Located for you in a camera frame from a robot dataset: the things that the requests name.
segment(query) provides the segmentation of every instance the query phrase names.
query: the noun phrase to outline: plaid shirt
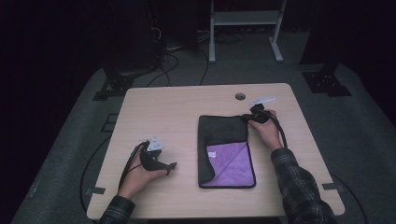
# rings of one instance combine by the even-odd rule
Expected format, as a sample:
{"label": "plaid shirt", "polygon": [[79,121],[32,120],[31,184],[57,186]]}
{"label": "plaid shirt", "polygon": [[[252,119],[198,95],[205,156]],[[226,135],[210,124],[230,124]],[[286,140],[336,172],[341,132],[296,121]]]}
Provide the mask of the plaid shirt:
{"label": "plaid shirt", "polygon": [[[334,224],[332,209],[320,199],[314,177],[301,168],[289,149],[280,148],[271,154],[283,207],[289,224]],[[115,196],[100,219],[101,224],[125,224],[134,210],[134,203]]]}

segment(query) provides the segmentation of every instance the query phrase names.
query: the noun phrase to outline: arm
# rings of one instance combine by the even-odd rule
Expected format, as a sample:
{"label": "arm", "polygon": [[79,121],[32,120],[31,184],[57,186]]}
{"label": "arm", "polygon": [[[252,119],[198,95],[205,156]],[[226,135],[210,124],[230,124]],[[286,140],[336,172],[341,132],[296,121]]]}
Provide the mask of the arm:
{"label": "arm", "polygon": [[125,176],[123,183],[117,195],[108,205],[106,211],[100,218],[101,224],[126,224],[134,211],[134,203],[132,198],[134,195],[143,189],[151,180],[165,176],[166,170],[147,171],[140,161],[140,152],[142,147],[139,148],[134,161],[130,166],[130,172]]}
{"label": "arm", "polygon": [[289,223],[336,223],[332,209],[320,199],[315,178],[298,165],[289,149],[282,147],[274,122],[269,119],[260,124],[250,120],[249,124],[259,132],[262,141],[271,150]]}

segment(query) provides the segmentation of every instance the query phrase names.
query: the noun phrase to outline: dark background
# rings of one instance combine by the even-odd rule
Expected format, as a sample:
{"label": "dark background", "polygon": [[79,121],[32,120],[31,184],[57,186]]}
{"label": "dark background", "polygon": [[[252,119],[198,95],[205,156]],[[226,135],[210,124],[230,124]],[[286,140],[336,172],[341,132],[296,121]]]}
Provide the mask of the dark background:
{"label": "dark background", "polygon": [[[228,2],[219,0],[217,7],[225,8]],[[150,3],[155,3],[154,19],[158,19],[151,22],[162,27],[164,35],[193,46],[195,31],[208,28],[207,0]],[[276,1],[230,3],[234,9],[276,6]],[[122,22],[120,17],[129,14],[120,6],[128,4],[131,1],[0,3],[1,222],[9,222],[14,216],[81,90],[102,67],[104,58],[120,54],[129,63],[150,62],[152,54],[137,62],[134,52],[117,51],[116,44],[134,47],[126,38],[118,38],[142,34],[146,29],[125,30],[133,27],[133,21]],[[344,63],[359,75],[395,123],[394,11],[393,1],[289,0],[282,29],[301,32],[312,28],[302,63],[323,63],[333,58]]]}

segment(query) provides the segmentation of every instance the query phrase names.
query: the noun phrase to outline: gray carpet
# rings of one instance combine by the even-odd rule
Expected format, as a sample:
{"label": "gray carpet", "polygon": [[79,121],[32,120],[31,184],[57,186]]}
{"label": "gray carpet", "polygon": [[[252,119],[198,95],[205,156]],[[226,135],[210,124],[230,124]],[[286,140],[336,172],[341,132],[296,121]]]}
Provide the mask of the gray carpet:
{"label": "gray carpet", "polygon": [[[302,72],[318,67],[299,65],[308,33],[280,34],[278,44],[283,63],[276,63],[267,36],[247,35],[245,40],[235,44],[217,45],[217,62],[209,65],[203,85],[289,83],[329,171],[341,177],[358,196],[369,223],[394,223],[394,126],[363,88],[357,75],[343,65],[335,74],[352,96],[332,98],[310,92]],[[201,49],[207,53],[207,44]],[[198,85],[206,67],[203,53],[183,50],[174,55],[179,63],[169,72],[171,85]],[[165,57],[163,67],[168,69],[174,62],[173,58]],[[145,87],[161,72],[137,78],[134,87]],[[122,97],[92,100],[105,79],[103,70],[99,70],[87,83],[13,223],[92,223],[79,200],[81,175],[92,154],[111,135],[102,132],[103,124],[108,114],[119,113],[123,100]],[[151,86],[166,86],[167,83],[166,77],[160,77]],[[83,179],[85,206],[89,203],[89,191],[95,184],[107,144],[108,141],[98,148]],[[363,223],[361,210],[351,193],[340,188],[340,195],[346,212],[337,218],[339,223]]]}

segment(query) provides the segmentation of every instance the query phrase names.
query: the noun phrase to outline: hand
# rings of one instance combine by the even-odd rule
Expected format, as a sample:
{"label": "hand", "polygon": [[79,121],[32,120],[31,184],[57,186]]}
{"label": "hand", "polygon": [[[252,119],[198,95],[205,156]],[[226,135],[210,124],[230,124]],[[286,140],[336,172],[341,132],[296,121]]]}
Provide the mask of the hand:
{"label": "hand", "polygon": [[[276,116],[275,110],[267,110],[267,112]],[[271,119],[268,119],[263,124],[254,120],[250,120],[248,123],[259,132],[262,141],[270,148],[271,152],[282,147],[279,139],[279,130]]]}
{"label": "hand", "polygon": [[134,195],[143,189],[151,180],[166,175],[166,170],[148,171],[146,170],[140,161],[140,153],[142,152],[143,146],[141,146],[135,156],[134,161],[129,168],[131,170],[124,178],[123,183],[119,189],[117,195],[130,199]]}

